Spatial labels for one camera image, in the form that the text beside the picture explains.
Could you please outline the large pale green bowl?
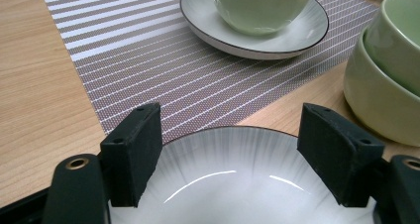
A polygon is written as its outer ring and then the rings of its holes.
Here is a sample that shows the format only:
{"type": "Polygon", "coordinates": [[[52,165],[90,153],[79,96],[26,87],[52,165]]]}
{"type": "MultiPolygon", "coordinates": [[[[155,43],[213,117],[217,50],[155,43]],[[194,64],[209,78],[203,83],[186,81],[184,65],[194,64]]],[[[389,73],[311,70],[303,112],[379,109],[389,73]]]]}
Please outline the large pale green bowl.
{"type": "Polygon", "coordinates": [[[364,28],[348,59],[344,94],[356,117],[394,142],[420,147],[420,97],[386,75],[370,58],[364,28]]]}

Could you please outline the striped woven placemat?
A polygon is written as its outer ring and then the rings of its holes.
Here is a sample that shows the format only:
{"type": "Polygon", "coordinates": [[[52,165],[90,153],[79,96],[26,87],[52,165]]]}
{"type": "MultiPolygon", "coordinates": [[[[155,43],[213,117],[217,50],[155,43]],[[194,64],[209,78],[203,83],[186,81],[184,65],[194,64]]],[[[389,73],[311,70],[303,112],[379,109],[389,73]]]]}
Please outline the striped woven placemat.
{"type": "Polygon", "coordinates": [[[329,18],[326,37],[295,58],[263,61],[200,40],[179,0],[45,0],[104,132],[158,102],[168,141],[234,125],[346,60],[377,8],[317,1],[329,18]]]}

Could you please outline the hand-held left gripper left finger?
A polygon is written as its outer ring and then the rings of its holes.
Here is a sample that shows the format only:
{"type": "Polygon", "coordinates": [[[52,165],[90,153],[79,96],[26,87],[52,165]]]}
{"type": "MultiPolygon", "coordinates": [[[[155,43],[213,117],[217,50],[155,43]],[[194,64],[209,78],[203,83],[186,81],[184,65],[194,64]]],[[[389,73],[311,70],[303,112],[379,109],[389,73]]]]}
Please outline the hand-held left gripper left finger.
{"type": "Polygon", "coordinates": [[[100,144],[111,205],[137,207],[162,150],[160,105],[134,109],[100,144]]]}

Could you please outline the grey dark-rimmed plate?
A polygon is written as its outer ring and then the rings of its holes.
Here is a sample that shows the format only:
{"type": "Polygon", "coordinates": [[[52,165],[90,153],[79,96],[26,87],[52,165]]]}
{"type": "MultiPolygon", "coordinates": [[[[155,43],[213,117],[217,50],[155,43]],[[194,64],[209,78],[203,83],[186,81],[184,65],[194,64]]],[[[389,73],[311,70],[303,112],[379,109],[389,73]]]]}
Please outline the grey dark-rimmed plate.
{"type": "Polygon", "coordinates": [[[136,208],[112,224],[373,224],[374,205],[337,203],[296,148],[256,127],[200,131],[164,146],[136,208]]]}
{"type": "Polygon", "coordinates": [[[327,35],[329,18],[317,0],[279,32],[249,36],[235,31],[217,13],[213,0],[180,0],[180,10],[192,32],[205,43],[233,56],[276,60],[299,56],[327,35]]]}

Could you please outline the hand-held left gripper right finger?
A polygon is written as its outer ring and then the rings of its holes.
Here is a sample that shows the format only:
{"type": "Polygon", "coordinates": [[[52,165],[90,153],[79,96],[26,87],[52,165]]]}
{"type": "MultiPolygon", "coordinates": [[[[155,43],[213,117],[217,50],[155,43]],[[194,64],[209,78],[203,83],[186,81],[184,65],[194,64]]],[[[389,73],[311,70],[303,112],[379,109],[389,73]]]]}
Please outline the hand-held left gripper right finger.
{"type": "Polygon", "coordinates": [[[380,140],[332,109],[305,103],[297,150],[339,204],[368,204],[369,173],[384,151],[380,140]]]}

